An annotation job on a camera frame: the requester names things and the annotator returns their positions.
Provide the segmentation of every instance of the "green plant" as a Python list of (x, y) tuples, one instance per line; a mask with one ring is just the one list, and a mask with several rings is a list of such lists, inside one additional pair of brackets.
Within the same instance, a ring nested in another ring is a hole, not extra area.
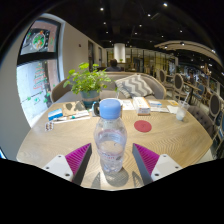
[(80, 91), (89, 92), (96, 90), (100, 92), (103, 88), (107, 88), (105, 82), (111, 82), (112, 80), (107, 76), (105, 69), (97, 71), (96, 67), (99, 65), (93, 64), (93, 72), (88, 70), (89, 63), (81, 63), (79, 65), (79, 72), (75, 72), (74, 69), (69, 71), (67, 79), (73, 77), (73, 81), (67, 80), (63, 87), (65, 88), (68, 84), (72, 85), (71, 91), (78, 94)]

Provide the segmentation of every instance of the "white wall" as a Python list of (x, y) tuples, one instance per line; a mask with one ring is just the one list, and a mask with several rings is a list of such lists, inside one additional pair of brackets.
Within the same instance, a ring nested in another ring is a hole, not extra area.
[(86, 35), (65, 23), (63, 37), (63, 68), (64, 77), (68, 76), (71, 69), (78, 71), (78, 65), (82, 62), (88, 62), (88, 40), (94, 44), (94, 63), (99, 64), (99, 50), (102, 48), (102, 61), (106, 62), (106, 49), (89, 39)]

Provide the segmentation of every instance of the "plastic water bottle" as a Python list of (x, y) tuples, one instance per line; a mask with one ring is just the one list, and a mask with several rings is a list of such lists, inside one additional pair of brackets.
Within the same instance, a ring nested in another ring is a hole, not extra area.
[(102, 169), (107, 173), (121, 170), (127, 131), (120, 118), (121, 105), (116, 99), (105, 99), (99, 104), (100, 120), (94, 131)]

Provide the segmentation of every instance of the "bottle label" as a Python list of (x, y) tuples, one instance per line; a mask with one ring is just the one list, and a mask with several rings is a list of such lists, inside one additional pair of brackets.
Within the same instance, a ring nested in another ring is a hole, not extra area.
[(108, 161), (108, 162), (119, 162), (120, 159), (123, 157), (123, 152), (114, 155), (111, 153), (106, 153), (106, 152), (102, 152), (102, 151), (98, 150), (98, 153), (99, 153), (101, 159)]

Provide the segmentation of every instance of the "cushion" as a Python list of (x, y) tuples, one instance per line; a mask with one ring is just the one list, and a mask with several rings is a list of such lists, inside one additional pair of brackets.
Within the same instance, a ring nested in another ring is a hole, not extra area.
[(123, 81), (122, 85), (132, 97), (143, 97), (154, 94), (140, 75)]
[(133, 77), (138, 77), (138, 75), (135, 73), (134, 75), (131, 75), (131, 76), (128, 76), (126, 78), (123, 78), (123, 79), (118, 79), (118, 80), (115, 80), (114, 82), (116, 83), (116, 86), (118, 88), (118, 90), (120, 92), (122, 92), (126, 98), (131, 98), (131, 95), (130, 93), (123, 87), (122, 85), (122, 82), (127, 80), (127, 79), (130, 79), (130, 78), (133, 78)]
[(200, 99), (200, 100), (201, 100), (201, 96), (199, 96), (198, 94), (193, 93), (193, 95), (194, 95), (196, 98), (198, 98), (198, 99)]

